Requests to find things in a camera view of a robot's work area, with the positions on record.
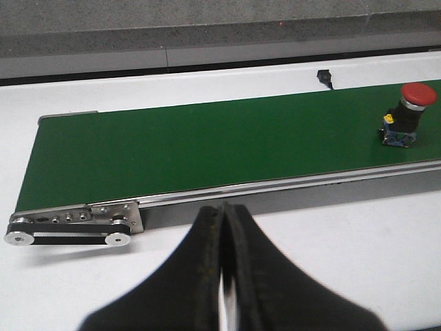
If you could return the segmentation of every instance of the white table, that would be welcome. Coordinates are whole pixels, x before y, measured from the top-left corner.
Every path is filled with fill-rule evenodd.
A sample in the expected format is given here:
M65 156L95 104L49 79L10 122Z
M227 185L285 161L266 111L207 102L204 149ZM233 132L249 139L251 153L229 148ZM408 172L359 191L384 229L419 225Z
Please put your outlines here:
M325 90L319 69L330 69L336 89L441 79L441 52L1 87L0 229L14 211L40 116ZM440 171L269 197L234 202L265 212L255 215L258 224L305 272L391 330L441 325ZM162 208L120 248L1 242L0 330L75 330L160 266L196 213L192 204Z

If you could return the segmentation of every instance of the red button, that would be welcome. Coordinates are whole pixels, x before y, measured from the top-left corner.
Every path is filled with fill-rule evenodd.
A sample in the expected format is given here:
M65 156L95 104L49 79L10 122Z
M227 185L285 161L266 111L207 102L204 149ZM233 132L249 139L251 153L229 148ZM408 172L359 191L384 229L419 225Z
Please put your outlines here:
M418 106L428 106L436 101L436 92L423 83L404 84L401 93L408 102Z

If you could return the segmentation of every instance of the metal bracket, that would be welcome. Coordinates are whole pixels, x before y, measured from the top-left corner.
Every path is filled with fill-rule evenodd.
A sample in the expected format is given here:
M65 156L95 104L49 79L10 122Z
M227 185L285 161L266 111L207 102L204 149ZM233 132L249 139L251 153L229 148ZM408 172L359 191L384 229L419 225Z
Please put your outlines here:
M91 203L16 212L5 241L12 245L126 245L144 231L138 203Z

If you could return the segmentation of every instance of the green conveyor belt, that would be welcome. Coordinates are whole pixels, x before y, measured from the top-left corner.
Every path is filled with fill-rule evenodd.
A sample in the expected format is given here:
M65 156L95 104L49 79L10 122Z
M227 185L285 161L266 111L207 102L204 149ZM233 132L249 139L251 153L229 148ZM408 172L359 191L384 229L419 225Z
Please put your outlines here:
M441 102L380 143L401 85L46 118L16 211L441 159Z

